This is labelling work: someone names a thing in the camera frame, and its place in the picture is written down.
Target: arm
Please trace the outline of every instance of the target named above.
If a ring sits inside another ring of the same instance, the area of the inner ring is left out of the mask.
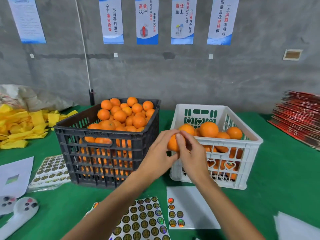
[[[202,145],[185,131],[176,134],[176,138],[184,170],[209,205],[227,239],[265,240],[210,177],[206,151]]]
[[[62,240],[109,239],[134,200],[178,159],[168,157],[168,142],[178,130],[162,131],[150,146],[139,168],[84,217]]]

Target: gray concrete wall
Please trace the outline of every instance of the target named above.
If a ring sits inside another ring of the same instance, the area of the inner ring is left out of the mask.
[[[0,84],[40,87],[88,105],[75,1],[36,3],[47,43],[30,45],[21,44],[8,1],[0,0]],[[142,46],[134,0],[122,0],[125,44],[106,45],[98,0],[78,0],[96,102],[136,96],[161,99],[163,109],[194,103],[268,113],[283,91],[320,93],[320,0],[240,0],[231,46],[206,45],[212,0],[197,2],[194,44],[170,45],[171,3],[159,3],[159,44]],[[282,61],[287,48],[303,49],[301,60]]]

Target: hand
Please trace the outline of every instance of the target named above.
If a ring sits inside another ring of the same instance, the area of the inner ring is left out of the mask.
[[[178,154],[167,156],[167,145],[170,138],[178,132],[177,129],[162,131],[150,146],[136,172],[147,176],[152,183],[171,168],[172,164],[178,160]]]
[[[176,134],[176,139],[180,148],[180,158],[184,171],[190,180],[196,184],[201,182],[203,178],[209,177],[204,147],[192,135],[183,130]]]

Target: white cable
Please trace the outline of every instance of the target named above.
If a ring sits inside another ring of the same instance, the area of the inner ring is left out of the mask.
[[[80,20],[80,14],[79,14],[79,9],[78,9],[78,2],[77,2],[77,0],[75,0],[75,5],[76,5],[76,7],[77,7],[77,13],[78,13],[78,19],[79,19],[79,25],[80,25],[80,32],[81,32],[82,44],[83,44],[83,50],[84,50],[84,58],[85,58],[85,64],[86,64],[86,67],[87,67],[88,83],[89,83],[89,89],[90,89],[90,92],[91,92],[89,67],[88,67],[88,61],[87,61],[87,55],[86,55],[86,46],[85,46],[85,40],[84,40],[84,38],[83,38],[83,33],[82,33],[81,20]]]

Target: left hand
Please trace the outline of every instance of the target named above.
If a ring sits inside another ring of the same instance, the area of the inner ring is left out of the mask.
[[[167,156],[167,146],[170,138],[177,133],[179,133],[177,129],[162,131],[150,146],[136,172],[148,177],[152,183],[171,168],[179,156],[178,153],[173,156]]]

